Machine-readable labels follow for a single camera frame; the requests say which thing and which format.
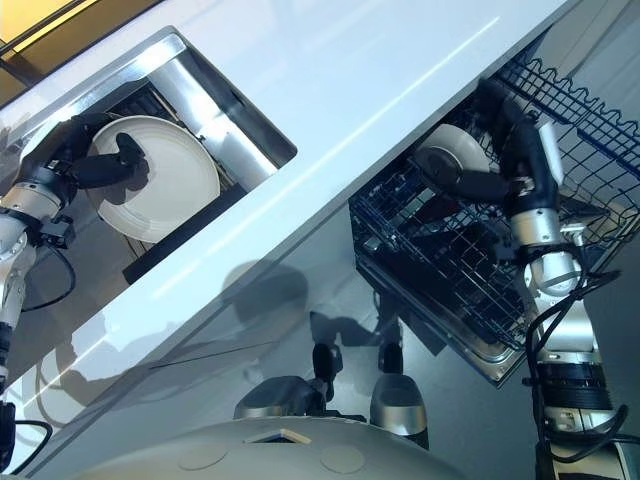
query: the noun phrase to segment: blue wire rack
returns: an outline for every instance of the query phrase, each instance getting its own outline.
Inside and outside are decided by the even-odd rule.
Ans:
[[[562,223],[581,222],[588,262],[604,267],[640,228],[640,129],[619,110],[590,97],[538,59],[516,56],[494,79],[525,111],[554,122],[565,172]],[[443,123],[463,128],[497,164],[489,138],[475,124],[473,97]],[[438,197],[405,152],[350,200],[356,252],[372,238],[386,252],[376,261],[425,302],[444,306],[487,343],[523,347],[530,299],[521,295],[521,272],[500,260],[510,228],[500,209]]]

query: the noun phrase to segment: black cable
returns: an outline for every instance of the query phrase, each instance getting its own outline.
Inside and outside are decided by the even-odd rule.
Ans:
[[[544,400],[542,395],[542,384],[540,382],[538,371],[537,371],[537,355],[544,348],[547,340],[556,329],[556,327],[560,324],[560,322],[567,315],[571,306],[574,302],[578,300],[582,300],[586,295],[594,292],[595,290],[603,287],[609,282],[615,280],[620,276],[620,271],[611,271],[605,272],[603,274],[593,274],[589,273],[587,265],[584,261],[584,257],[581,255],[581,252],[576,251],[575,249],[569,250],[568,248],[565,250],[564,246],[555,247],[553,249],[554,252],[558,251],[566,251],[567,253],[572,254],[576,260],[578,261],[581,272],[580,279],[576,287],[561,301],[553,305],[552,307],[545,310],[543,313],[538,315],[527,328],[527,332],[525,335],[525,353],[527,358],[527,365],[529,367],[529,374],[531,376],[531,386],[532,386],[532,403],[533,403],[533,418],[536,424],[536,429],[538,433],[538,439],[540,443],[543,445],[547,453],[557,462],[560,463],[574,463],[583,458],[588,457],[593,452],[599,450],[603,446],[609,444],[612,441],[615,441],[616,438],[623,438],[618,434],[618,431],[622,427],[627,414],[628,407],[626,405],[621,405],[615,416],[613,417],[611,427],[603,434],[594,437],[592,445],[589,447],[577,452],[574,455],[569,457],[561,457],[555,455],[551,452],[551,447],[545,438],[544,431]],[[540,251],[536,256],[537,258],[546,255],[547,253],[551,253],[551,251]],[[534,261],[536,258],[529,258],[528,261]],[[591,281],[589,284],[585,285],[585,282],[589,278]],[[533,338],[535,332],[540,326],[551,316],[556,315],[553,319],[549,327],[545,329],[545,332],[540,337],[540,340],[537,342],[535,347],[533,346]],[[629,436],[627,439],[627,443],[634,443],[632,440],[637,439],[637,437]]]
[[[620,430],[620,428],[622,427],[622,424],[627,419],[628,413],[629,413],[629,407],[627,407],[626,405],[621,405],[614,417],[615,422],[613,423],[611,428],[609,428],[609,430],[607,430],[606,433],[602,434],[600,439],[590,447],[587,447],[584,450],[580,450],[578,453],[574,455],[570,455],[568,457],[560,457],[554,453],[551,454],[551,457],[556,462],[560,462],[560,463],[575,463],[582,460],[583,458],[587,458],[592,453],[600,450],[602,447],[604,447],[605,445],[608,445],[613,441],[615,436],[618,434],[618,430]]]
[[[33,459],[36,458],[38,454],[44,449],[47,443],[49,443],[49,440],[53,436],[53,427],[47,422],[41,422],[40,420],[16,420],[16,425],[31,425],[33,427],[44,428],[46,433],[36,449],[25,459],[24,462],[18,465],[18,467],[14,469],[13,472],[11,472],[11,475],[18,475],[25,468],[27,468],[33,461]]]
[[[59,301],[67,298],[69,294],[73,292],[73,290],[76,288],[76,272],[73,269],[73,266],[71,265],[71,263],[69,263],[69,260],[67,260],[67,257],[65,257],[62,254],[62,252],[60,252],[60,250],[58,250],[57,248],[52,247],[51,245],[47,245],[47,247],[49,247],[49,250],[51,250],[51,253],[53,253],[56,257],[58,257],[58,259],[62,262],[62,264],[67,269],[67,273],[69,274],[69,288],[67,288],[67,290],[62,295],[57,296],[53,300],[49,300],[48,302],[44,302],[44,303],[41,303],[40,305],[35,305],[33,307],[23,308],[22,309],[23,312],[32,312],[33,310],[39,310],[41,308],[49,307],[54,303],[58,303]]]
[[[626,433],[619,433],[613,438],[614,442],[618,443],[633,443],[635,445],[640,445],[640,437],[637,435],[629,435]]]

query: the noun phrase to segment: dish rack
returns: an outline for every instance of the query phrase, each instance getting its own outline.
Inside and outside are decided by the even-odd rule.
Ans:
[[[638,123],[526,58],[524,51],[494,79],[526,112],[554,123],[565,172],[561,225],[585,226],[587,262],[601,270],[640,227]],[[472,94],[443,123],[470,133],[497,170],[473,103]],[[532,302],[521,270],[506,260],[511,233],[501,210],[435,194],[411,162],[429,133],[351,198],[358,268],[499,385],[522,360]]]

